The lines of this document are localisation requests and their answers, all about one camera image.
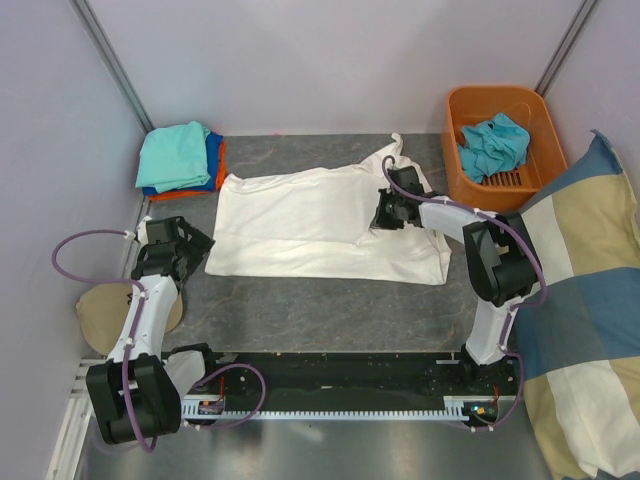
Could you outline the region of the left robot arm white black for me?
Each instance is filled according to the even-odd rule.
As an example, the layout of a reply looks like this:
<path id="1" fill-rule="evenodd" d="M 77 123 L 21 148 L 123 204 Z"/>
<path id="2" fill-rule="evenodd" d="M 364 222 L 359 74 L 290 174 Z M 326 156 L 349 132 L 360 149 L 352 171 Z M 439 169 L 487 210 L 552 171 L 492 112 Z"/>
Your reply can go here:
<path id="1" fill-rule="evenodd" d="M 214 241 L 182 216 L 148 220 L 138 234 L 146 242 L 131 273 L 122 332 L 106 362 L 89 368 L 86 384 L 102 439 L 150 449 L 178 430 L 181 401 L 191 387 L 208 393 L 219 382 L 218 367 L 204 360 L 204 344 L 162 356 L 171 309 Z"/>

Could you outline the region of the white printed t shirt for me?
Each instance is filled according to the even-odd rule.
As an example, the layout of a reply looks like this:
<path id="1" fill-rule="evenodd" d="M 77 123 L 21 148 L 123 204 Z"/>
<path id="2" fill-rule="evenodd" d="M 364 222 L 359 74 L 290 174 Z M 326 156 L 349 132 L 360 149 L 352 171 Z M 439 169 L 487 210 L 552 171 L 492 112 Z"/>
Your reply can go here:
<path id="1" fill-rule="evenodd" d="M 374 229 L 382 161 L 400 167 L 401 135 L 359 163 L 292 174 L 229 175 L 219 192 L 205 265 L 211 276 L 364 279 L 439 286 L 451 249 L 441 233 L 407 225 Z"/>

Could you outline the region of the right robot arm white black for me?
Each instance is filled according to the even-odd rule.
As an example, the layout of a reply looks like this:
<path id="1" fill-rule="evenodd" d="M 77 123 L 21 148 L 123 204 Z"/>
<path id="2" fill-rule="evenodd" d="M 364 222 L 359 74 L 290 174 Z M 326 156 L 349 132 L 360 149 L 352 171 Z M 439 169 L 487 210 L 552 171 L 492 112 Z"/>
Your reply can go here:
<path id="1" fill-rule="evenodd" d="M 467 272 L 478 296 L 474 325 L 463 351 L 469 362 L 458 368 L 467 392 L 483 392 L 494 381 L 491 364 L 506 354 L 508 337 L 519 309 L 535 285 L 546 283 L 533 242 L 517 212 L 496 213 L 426 192 L 414 167 L 382 167 L 389 183 L 371 226 L 399 230 L 412 225 L 440 232 L 464 246 Z"/>

